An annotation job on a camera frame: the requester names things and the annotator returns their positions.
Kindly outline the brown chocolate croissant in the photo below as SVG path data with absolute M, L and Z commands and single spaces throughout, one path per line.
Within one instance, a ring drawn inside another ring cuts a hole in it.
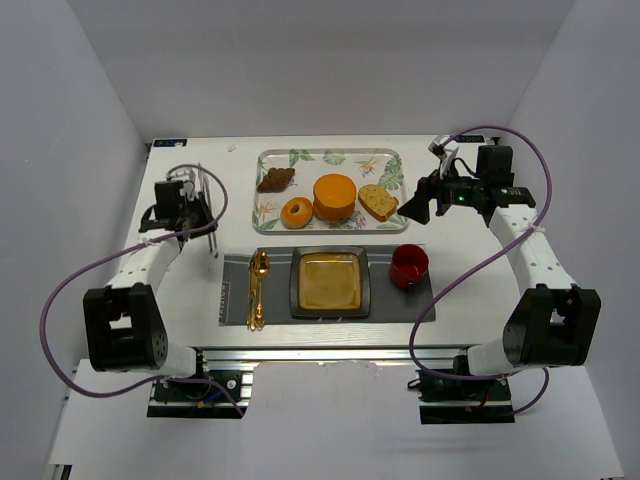
M 258 184 L 258 193 L 278 193 L 284 191 L 295 176 L 294 168 L 270 168 Z

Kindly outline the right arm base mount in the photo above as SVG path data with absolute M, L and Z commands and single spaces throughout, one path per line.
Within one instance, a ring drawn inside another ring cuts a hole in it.
M 508 424 L 515 422 L 506 380 L 461 381 L 417 370 L 407 389 L 418 393 L 422 425 Z

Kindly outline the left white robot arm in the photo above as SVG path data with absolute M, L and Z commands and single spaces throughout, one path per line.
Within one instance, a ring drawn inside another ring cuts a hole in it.
M 171 263 L 182 252 L 186 230 L 213 219 L 208 184 L 166 180 L 155 184 L 155 204 L 143 214 L 138 240 L 172 233 L 132 253 L 103 288 L 88 290 L 83 312 L 89 358 L 99 372 L 147 372 L 201 378 L 202 353 L 169 341 L 156 293 Z

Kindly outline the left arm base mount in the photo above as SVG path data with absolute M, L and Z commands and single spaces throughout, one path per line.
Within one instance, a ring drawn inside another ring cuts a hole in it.
M 225 358 L 222 351 L 198 353 L 197 378 L 219 384 L 233 399 L 211 384 L 155 382 L 147 406 L 149 418 L 240 419 L 251 398 L 256 363 Z

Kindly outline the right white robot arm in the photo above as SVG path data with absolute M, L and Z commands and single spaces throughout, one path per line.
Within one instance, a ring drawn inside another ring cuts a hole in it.
M 533 196 L 514 183 L 512 149 L 480 146 L 471 176 L 457 172 L 456 145 L 437 138 L 429 150 L 439 166 L 418 181 L 399 215 L 427 224 L 430 201 L 439 216 L 452 206 L 474 209 L 505 250 L 521 294 L 499 338 L 456 357 L 455 376 L 489 380 L 524 369 L 584 364 L 601 299 L 595 290 L 579 287 L 557 259 L 536 223 L 541 216 Z

